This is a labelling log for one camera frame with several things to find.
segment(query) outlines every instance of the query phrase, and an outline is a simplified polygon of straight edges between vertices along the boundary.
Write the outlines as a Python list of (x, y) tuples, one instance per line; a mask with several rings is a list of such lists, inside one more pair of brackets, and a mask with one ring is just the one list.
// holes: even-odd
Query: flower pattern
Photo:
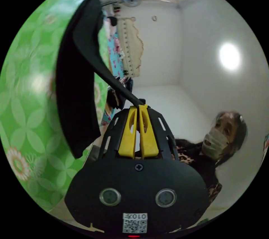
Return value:
[(6, 153), (6, 157), (14, 174), (20, 180), (27, 181), (30, 177), (30, 169), (21, 152), (17, 151), (16, 148), (10, 148)]
[[(14, 38), (0, 75), (0, 136), (9, 164), (22, 187), (47, 212), (66, 194), (87, 157), (70, 154), (59, 122), (55, 69), (59, 45), (75, 0), (46, 0)], [(98, 34), (99, 53), (109, 66), (104, 27)], [(94, 75), (95, 105), (101, 124), (107, 83)]]

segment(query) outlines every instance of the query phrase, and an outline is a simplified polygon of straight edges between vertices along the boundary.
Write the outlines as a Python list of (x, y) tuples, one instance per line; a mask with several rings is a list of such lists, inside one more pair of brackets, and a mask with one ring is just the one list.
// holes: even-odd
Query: woman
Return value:
[[(193, 144), (184, 139), (176, 139), (179, 160), (193, 167), (202, 176), (210, 204), (222, 189), (216, 177), (216, 167), (232, 157), (247, 136), (246, 123), (237, 112), (221, 112), (214, 122), (203, 142)], [(136, 152), (136, 157), (141, 157), (140, 151)]]

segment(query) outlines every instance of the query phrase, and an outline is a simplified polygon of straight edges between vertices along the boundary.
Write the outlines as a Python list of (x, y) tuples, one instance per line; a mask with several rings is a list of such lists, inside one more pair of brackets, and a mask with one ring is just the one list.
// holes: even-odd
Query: face mask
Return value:
[(217, 129), (212, 128), (204, 138), (202, 152), (208, 157), (218, 160), (228, 144), (229, 141), (225, 135)]

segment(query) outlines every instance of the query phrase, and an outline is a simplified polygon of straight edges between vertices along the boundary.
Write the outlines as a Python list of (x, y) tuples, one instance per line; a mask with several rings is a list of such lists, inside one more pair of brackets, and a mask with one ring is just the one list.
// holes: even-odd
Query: yellow plastic part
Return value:
[(159, 153), (147, 108), (147, 105), (139, 105), (140, 150), (142, 159), (155, 157)]
[[(133, 133), (131, 133), (131, 127), (134, 125)], [(131, 106), (123, 135), (119, 147), (119, 155), (122, 157), (135, 158), (135, 140), (136, 140), (136, 129), (137, 129), (137, 108)]]

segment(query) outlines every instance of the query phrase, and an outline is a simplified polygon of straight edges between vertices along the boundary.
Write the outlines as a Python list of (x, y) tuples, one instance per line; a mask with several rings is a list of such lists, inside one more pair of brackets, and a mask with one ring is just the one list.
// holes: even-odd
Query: fisheye view circle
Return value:
[(258, 173), (268, 77), (225, 0), (45, 0), (4, 60), (1, 143), (59, 224), (91, 238), (179, 238)]

